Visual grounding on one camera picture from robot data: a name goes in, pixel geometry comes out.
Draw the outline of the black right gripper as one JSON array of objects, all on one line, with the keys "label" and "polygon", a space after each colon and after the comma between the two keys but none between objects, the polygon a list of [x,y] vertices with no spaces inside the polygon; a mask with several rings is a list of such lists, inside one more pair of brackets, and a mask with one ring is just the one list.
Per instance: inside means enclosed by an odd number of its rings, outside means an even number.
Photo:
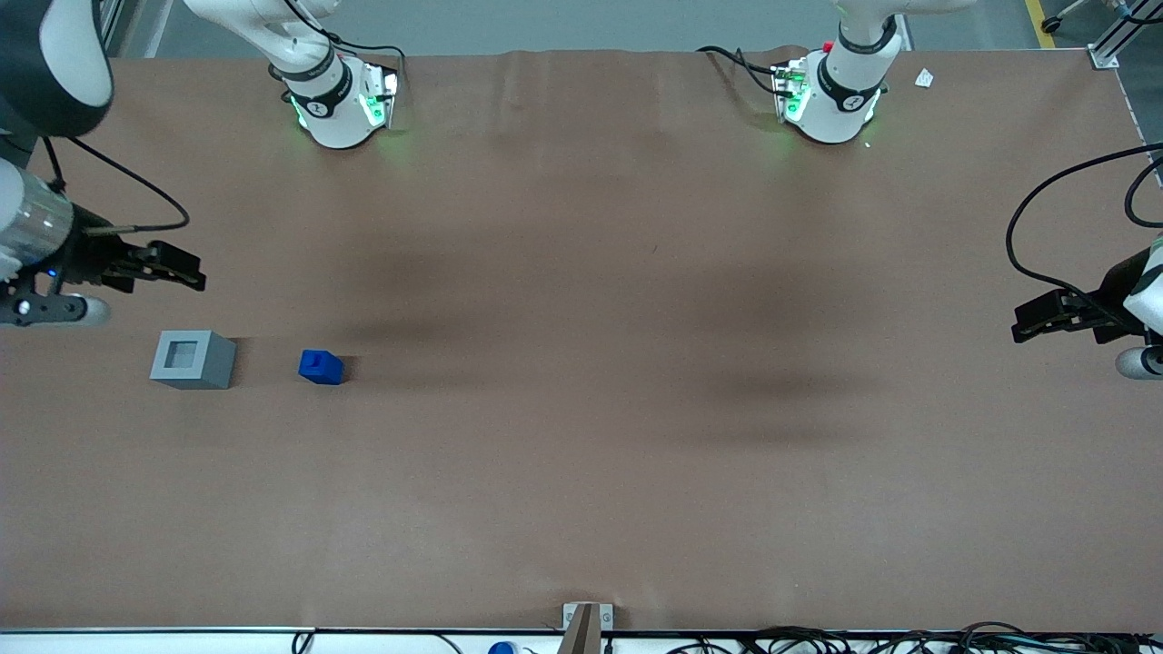
[{"label": "black right gripper", "polygon": [[200,272],[201,260],[164,241],[148,243],[147,268],[137,257],[140,247],[124,243],[117,234],[90,234],[90,229],[112,227],[112,223],[79,204],[72,207],[72,229],[67,241],[69,284],[107,286],[133,293],[134,282],[174,282],[204,292],[206,276]]}]

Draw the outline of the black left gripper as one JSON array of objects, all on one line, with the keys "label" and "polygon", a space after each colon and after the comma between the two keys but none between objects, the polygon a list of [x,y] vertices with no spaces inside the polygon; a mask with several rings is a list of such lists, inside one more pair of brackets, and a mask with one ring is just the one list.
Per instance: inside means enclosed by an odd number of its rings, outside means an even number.
[{"label": "black left gripper", "polygon": [[1009,326],[1013,342],[1022,344],[1051,332],[1092,332],[1097,344],[1120,337],[1139,337],[1146,346],[1156,344],[1156,330],[1142,319],[1130,314],[1123,303],[1139,285],[1151,250],[1118,262],[1108,269],[1094,291],[1055,287],[1022,303],[1014,310],[1015,322]]}]

